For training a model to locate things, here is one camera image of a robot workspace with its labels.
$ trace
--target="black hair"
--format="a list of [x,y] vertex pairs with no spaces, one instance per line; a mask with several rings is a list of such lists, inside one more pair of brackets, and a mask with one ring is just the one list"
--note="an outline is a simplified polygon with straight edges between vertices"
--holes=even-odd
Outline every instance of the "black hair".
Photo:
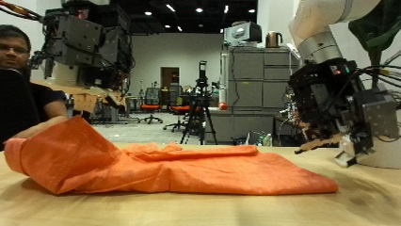
[[21,38],[22,40],[25,40],[25,43],[28,45],[28,51],[30,51],[30,40],[24,31],[21,31],[21,29],[17,28],[14,25],[0,24],[0,39],[8,37]]

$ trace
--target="table surface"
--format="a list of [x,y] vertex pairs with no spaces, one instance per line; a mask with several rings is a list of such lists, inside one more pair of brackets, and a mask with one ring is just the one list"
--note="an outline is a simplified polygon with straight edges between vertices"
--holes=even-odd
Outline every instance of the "table surface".
[[[182,145],[185,150],[213,146]],[[0,225],[399,225],[401,170],[354,165],[339,168],[337,149],[293,154],[294,148],[261,147],[298,167],[333,179],[331,194],[287,196],[50,194],[9,170],[0,153]]]

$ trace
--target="orange cloth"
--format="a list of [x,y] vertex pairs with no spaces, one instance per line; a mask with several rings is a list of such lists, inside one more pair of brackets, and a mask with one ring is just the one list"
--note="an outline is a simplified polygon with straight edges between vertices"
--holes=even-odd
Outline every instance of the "orange cloth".
[[52,193],[196,192],[281,195],[335,192],[326,177],[255,146],[185,151],[177,144],[118,149],[78,117],[33,137],[6,141],[10,169]]

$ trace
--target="red chair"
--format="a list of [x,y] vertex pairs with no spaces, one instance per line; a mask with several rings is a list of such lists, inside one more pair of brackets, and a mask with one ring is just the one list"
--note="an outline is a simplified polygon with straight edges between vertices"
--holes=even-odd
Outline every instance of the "red chair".
[[186,124],[186,121],[182,121],[180,117],[185,116],[189,113],[189,104],[185,103],[182,101],[182,98],[180,97],[181,86],[178,85],[170,86],[168,88],[168,92],[169,92],[169,109],[173,112],[173,114],[177,115],[178,120],[176,123],[165,125],[162,129],[166,130],[166,127],[173,126],[172,132],[174,132],[176,129],[180,129]]
[[140,119],[137,123],[140,123],[141,121],[148,121],[148,124],[150,124],[153,120],[162,123],[162,119],[153,116],[154,112],[160,110],[160,88],[146,89],[144,105],[140,106],[140,109],[149,112],[150,116]]

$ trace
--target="cabinet drawer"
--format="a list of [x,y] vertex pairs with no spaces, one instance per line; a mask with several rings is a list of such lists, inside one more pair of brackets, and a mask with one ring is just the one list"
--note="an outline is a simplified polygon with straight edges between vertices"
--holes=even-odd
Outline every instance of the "cabinet drawer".
[[298,65],[297,58],[289,52],[263,53],[263,65]]
[[263,67],[263,79],[269,80],[287,80],[289,76],[297,72],[298,66],[269,66]]
[[228,62],[228,79],[263,79],[263,53],[233,52]]
[[[232,137],[246,136],[249,131],[271,133],[273,116],[267,114],[214,114],[210,111],[210,119],[216,131],[216,139],[220,144],[232,143]],[[209,121],[205,123],[205,131],[212,131]],[[213,144],[213,135],[205,133],[208,144]]]
[[285,109],[282,96],[286,82],[263,82],[263,107]]
[[226,104],[234,107],[262,106],[262,81],[228,81]]

